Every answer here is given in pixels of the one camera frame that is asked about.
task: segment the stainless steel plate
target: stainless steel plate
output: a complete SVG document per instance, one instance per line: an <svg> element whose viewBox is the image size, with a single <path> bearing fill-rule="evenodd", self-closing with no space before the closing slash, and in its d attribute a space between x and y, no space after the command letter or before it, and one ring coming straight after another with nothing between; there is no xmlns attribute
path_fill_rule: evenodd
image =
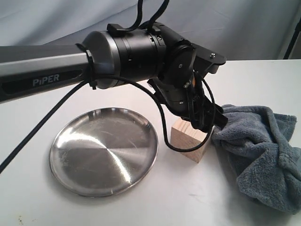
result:
<svg viewBox="0 0 301 226"><path fill-rule="evenodd" d="M50 168L70 191L86 197L118 194L139 182L157 156L155 129L121 108L98 109L71 121L50 149Z"/></svg>

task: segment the white table surface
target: white table surface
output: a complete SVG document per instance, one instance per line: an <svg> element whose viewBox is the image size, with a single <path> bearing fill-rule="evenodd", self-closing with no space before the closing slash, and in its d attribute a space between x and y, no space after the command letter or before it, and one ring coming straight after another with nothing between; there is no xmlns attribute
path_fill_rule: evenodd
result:
<svg viewBox="0 0 301 226"><path fill-rule="evenodd" d="M227 62L207 81L218 104L266 105L301 118L301 60ZM0 105L0 160L15 148L71 87ZM154 125L158 157L149 174L117 196L76 196L50 174L48 153L58 131L75 117L97 108L124 107ZM170 129L176 117L166 111ZM72 96L0 175L0 226L233 226L300 225L301 213L288 215L241 195L225 153L210 145L199 164L168 149L158 109L130 85ZM301 146L301 123L291 145Z"/></svg>

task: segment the piper logo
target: piper logo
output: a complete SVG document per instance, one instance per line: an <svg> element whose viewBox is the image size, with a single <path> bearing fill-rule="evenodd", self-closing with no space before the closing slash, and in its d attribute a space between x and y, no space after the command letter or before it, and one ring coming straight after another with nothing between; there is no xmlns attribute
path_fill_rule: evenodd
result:
<svg viewBox="0 0 301 226"><path fill-rule="evenodd" d="M40 79L34 79L32 80L32 86L36 87L36 86L52 83L55 81L59 81L59 78L60 78L59 74L53 74L53 75L42 77Z"/></svg>

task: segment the white backdrop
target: white backdrop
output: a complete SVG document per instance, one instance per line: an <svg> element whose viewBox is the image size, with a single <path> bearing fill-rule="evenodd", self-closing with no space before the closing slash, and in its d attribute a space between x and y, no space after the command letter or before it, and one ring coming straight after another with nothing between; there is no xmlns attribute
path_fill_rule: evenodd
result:
<svg viewBox="0 0 301 226"><path fill-rule="evenodd" d="M163 0L144 0L144 19ZM0 0L0 45L80 42L107 23L131 25L137 0ZM228 59L275 59L300 0L171 0L159 21Z"/></svg>

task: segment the gray towel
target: gray towel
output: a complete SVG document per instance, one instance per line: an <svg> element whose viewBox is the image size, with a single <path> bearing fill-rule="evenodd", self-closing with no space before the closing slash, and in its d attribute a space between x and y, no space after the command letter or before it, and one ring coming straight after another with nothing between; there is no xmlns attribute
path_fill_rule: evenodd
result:
<svg viewBox="0 0 301 226"><path fill-rule="evenodd" d="M223 106L229 122L213 143L229 153L239 190L277 210L301 209L301 149L291 147L297 118L264 106Z"/></svg>

